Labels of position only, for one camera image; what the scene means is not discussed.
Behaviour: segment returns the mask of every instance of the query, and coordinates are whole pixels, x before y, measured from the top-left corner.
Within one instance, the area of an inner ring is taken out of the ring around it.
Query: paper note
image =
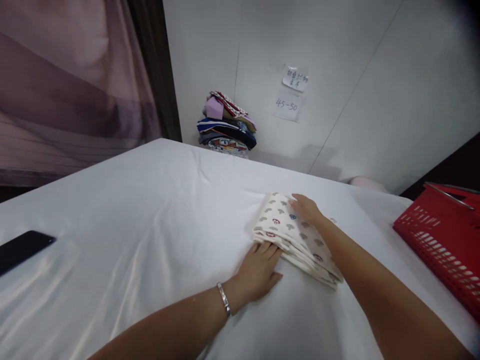
[[[309,83],[309,76],[306,71],[300,71],[297,67],[287,65],[283,70],[282,83],[287,85],[289,88],[303,92]]]
[[[273,104],[273,116],[296,122],[301,104],[302,98],[299,95],[282,88],[278,92]]]

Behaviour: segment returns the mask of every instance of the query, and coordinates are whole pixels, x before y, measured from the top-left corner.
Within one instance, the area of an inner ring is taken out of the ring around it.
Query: stack of folded clothes
[[[257,126],[245,110],[220,91],[210,91],[203,114],[206,118],[196,124],[200,144],[248,158],[249,150],[257,145]]]

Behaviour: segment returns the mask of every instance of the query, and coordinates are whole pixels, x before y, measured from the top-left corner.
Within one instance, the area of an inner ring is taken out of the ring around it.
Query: fabric pile
[[[257,145],[257,125],[249,114],[220,91],[210,91],[203,114],[197,122],[198,142],[212,150],[248,159]]]
[[[253,241],[277,245],[283,250],[283,258],[333,289],[344,281],[320,234],[308,222],[299,220],[289,198],[278,192],[268,197],[253,228]]]

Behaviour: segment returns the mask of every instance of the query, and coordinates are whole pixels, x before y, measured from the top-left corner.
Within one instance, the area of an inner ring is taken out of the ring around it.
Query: bangle
[[[224,291],[224,288],[222,287],[222,284],[219,282],[216,286],[218,290],[220,290],[221,299],[223,300],[223,306],[225,306],[225,310],[226,310],[226,318],[228,320],[232,317],[229,300],[227,299],[227,295],[225,295],[225,291]]]

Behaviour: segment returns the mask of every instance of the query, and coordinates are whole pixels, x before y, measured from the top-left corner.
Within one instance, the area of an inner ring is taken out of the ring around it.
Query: black smartphone
[[[37,231],[27,231],[0,246],[0,276],[57,240]]]

